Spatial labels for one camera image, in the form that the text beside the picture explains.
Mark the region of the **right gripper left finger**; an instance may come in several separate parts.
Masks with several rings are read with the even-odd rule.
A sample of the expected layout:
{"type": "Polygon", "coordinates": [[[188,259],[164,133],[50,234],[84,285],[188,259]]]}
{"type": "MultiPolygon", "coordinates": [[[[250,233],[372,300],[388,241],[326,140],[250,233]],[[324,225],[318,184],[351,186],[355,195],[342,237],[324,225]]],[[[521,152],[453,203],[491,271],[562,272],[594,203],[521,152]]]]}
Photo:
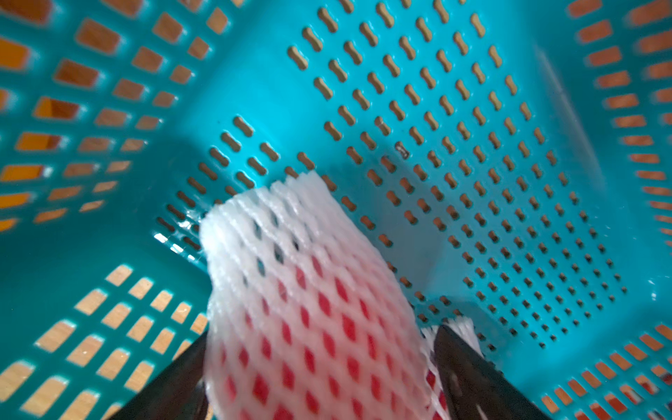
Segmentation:
{"type": "Polygon", "coordinates": [[[208,331],[110,419],[205,419],[203,381],[208,331]]]}

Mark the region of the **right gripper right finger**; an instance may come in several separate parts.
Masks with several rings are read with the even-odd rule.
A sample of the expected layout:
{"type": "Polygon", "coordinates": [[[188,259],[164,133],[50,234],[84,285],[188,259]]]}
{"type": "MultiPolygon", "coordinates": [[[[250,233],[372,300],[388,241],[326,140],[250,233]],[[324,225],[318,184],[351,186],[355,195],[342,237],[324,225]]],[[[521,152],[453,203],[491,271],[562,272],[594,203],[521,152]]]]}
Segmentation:
{"type": "Polygon", "coordinates": [[[437,328],[433,352],[451,419],[548,417],[451,325],[437,328]]]}

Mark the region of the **netted apple large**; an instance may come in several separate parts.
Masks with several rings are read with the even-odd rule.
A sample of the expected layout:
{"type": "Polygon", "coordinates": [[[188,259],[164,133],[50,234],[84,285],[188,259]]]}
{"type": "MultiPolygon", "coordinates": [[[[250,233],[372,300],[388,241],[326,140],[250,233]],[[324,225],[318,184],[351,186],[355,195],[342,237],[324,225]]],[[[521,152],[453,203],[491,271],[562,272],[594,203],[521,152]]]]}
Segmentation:
{"type": "Polygon", "coordinates": [[[411,306],[318,174],[238,194],[199,233],[217,418],[439,416],[411,306]]]}

